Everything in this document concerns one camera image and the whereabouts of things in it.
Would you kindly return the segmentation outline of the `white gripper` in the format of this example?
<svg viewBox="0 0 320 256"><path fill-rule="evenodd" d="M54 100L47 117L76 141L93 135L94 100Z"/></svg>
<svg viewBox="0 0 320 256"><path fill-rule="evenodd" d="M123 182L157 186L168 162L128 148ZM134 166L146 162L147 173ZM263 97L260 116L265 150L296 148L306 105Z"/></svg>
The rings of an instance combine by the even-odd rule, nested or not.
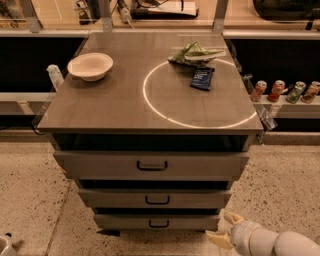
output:
<svg viewBox="0 0 320 256"><path fill-rule="evenodd" d="M257 240L257 233L262 228L260 224L252 221L244 221L244 218L238 214L226 212L224 219L231 225L231 236L222 231L206 230L208 239L219 248L235 250L241 256L263 256L261 243Z"/></svg>

